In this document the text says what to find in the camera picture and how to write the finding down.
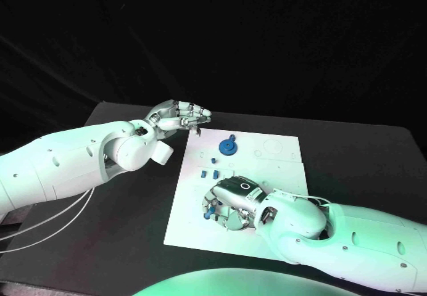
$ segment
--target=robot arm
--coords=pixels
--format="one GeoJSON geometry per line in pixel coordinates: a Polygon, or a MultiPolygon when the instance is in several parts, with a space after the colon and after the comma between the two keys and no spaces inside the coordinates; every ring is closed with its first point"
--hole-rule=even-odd
{"type": "MultiPolygon", "coordinates": [[[[315,205],[309,196],[277,189],[267,194],[244,177],[221,180],[211,193],[240,220],[248,217],[250,227],[287,263],[383,291],[427,292],[426,225],[370,208],[315,205]]],[[[205,218],[215,220],[217,209],[209,210],[204,207],[205,218]]],[[[222,220],[227,227],[231,215],[222,220]]]]}
{"type": "Polygon", "coordinates": [[[52,133],[0,156],[0,214],[71,197],[137,170],[153,159],[165,165],[172,148],[159,141],[178,129],[201,134],[211,121],[202,107],[166,101],[145,120],[116,121],[52,133]]]}

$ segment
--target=white robot body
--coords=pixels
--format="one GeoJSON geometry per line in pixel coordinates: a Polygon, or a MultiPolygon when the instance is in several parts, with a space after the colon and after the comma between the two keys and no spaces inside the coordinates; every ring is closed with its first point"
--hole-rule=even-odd
{"type": "Polygon", "coordinates": [[[287,263],[383,291],[427,292],[426,225],[370,208],[336,203],[318,207],[279,190],[257,208],[254,225],[287,263]],[[269,207],[277,213],[264,224],[269,207]],[[318,229],[328,230],[328,238],[319,239],[318,229]]]}
{"type": "Polygon", "coordinates": [[[143,120],[116,121],[52,133],[0,157],[0,214],[74,196],[153,158],[165,165],[172,148],[143,120]],[[136,130],[143,128],[140,136],[136,130]],[[104,155],[111,159],[104,163],[104,155]]]}

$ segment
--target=black curtain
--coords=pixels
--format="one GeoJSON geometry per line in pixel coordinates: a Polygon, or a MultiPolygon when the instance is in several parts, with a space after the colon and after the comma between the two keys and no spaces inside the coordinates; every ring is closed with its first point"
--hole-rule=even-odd
{"type": "Polygon", "coordinates": [[[0,151],[82,126],[101,101],[173,98],[403,126],[426,153],[421,4],[0,1],[0,151]]]}

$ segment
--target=dark tabletop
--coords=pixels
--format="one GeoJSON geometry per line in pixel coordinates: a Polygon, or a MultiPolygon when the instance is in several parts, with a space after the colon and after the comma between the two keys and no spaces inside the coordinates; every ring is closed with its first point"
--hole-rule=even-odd
{"type": "MultiPolygon", "coordinates": [[[[150,109],[103,102],[87,125],[145,118],[150,109]]],[[[297,136],[312,195],[427,224],[427,166],[407,129],[220,112],[204,128],[297,136]]],[[[90,295],[132,295],[191,271],[254,268],[303,276],[362,295],[387,295],[309,266],[163,245],[186,142],[188,131],[181,131],[165,140],[175,149],[166,166],[150,160],[139,171],[117,176],[95,188],[85,211],[58,235],[5,254],[0,281],[90,295]]],[[[38,204],[22,228],[75,200],[71,197],[38,204]]],[[[16,237],[9,248],[54,233],[81,206],[16,237]]]]}

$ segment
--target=white board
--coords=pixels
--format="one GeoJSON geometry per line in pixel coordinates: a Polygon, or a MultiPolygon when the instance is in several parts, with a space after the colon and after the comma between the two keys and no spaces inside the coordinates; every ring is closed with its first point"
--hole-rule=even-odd
{"type": "Polygon", "coordinates": [[[299,138],[218,129],[202,129],[201,137],[189,133],[163,243],[279,260],[253,228],[228,231],[204,218],[201,204],[205,193],[221,179],[233,176],[250,178],[267,193],[279,188],[308,195],[299,138]],[[220,143],[231,134],[235,135],[238,151],[225,156],[220,152],[220,143]],[[218,179],[212,178],[215,170],[218,179]]]}

